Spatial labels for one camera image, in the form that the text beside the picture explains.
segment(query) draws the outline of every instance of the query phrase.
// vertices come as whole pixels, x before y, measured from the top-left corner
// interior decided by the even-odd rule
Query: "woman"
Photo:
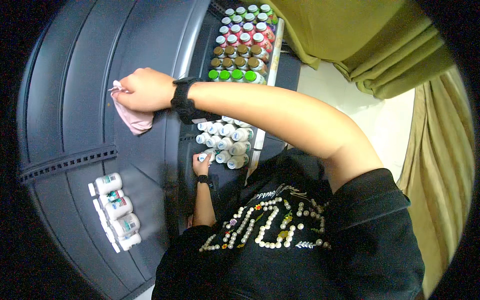
[[[173,80],[138,69],[120,81],[131,93],[118,101],[137,111],[169,108]],[[409,200],[352,119],[312,97],[257,84],[198,82],[188,98],[198,109],[262,128],[319,158],[330,190],[319,179],[323,170],[309,177],[286,153],[260,166],[249,179],[251,194],[217,220],[208,185],[197,183],[193,227],[163,256],[153,299],[418,294],[424,266]],[[207,175],[208,159],[197,157],[196,175]]]

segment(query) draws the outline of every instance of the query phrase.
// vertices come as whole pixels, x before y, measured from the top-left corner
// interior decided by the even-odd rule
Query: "hand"
[[[120,92],[118,102],[136,111],[157,111],[170,107],[176,86],[174,79],[150,68],[137,69],[120,80],[129,93]]]
[[[199,155],[200,154],[194,154],[193,155],[193,171],[195,172],[195,174],[197,176],[208,175],[208,168],[212,164],[210,162],[210,157],[212,156],[212,154],[209,153],[203,162],[198,161],[198,156]]]

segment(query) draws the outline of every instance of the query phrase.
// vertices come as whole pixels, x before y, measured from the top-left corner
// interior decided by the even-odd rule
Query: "black t-shirt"
[[[184,231],[158,266],[152,299],[415,298],[424,265],[409,200],[389,170],[332,195],[281,166],[257,176],[241,215],[238,208],[226,220],[230,228]]]

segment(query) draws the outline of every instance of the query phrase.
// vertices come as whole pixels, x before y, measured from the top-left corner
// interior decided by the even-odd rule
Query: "olive green curtain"
[[[260,2],[285,20],[285,39],[304,63],[317,69],[320,59],[330,61],[359,90],[379,99],[454,65],[431,20],[411,0]]]
[[[472,197],[473,128],[467,95],[456,70],[415,89],[412,125],[399,188],[425,263],[428,297],[447,269]]]

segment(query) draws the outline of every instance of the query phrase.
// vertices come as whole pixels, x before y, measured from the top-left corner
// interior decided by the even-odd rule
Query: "pink cloth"
[[[115,80],[113,82],[113,88],[109,89],[109,91],[112,91],[110,96],[112,96],[113,103],[120,118],[134,135],[139,135],[152,128],[153,112],[134,111],[118,103],[118,93],[120,91],[128,93],[127,90],[123,89],[119,81]]]

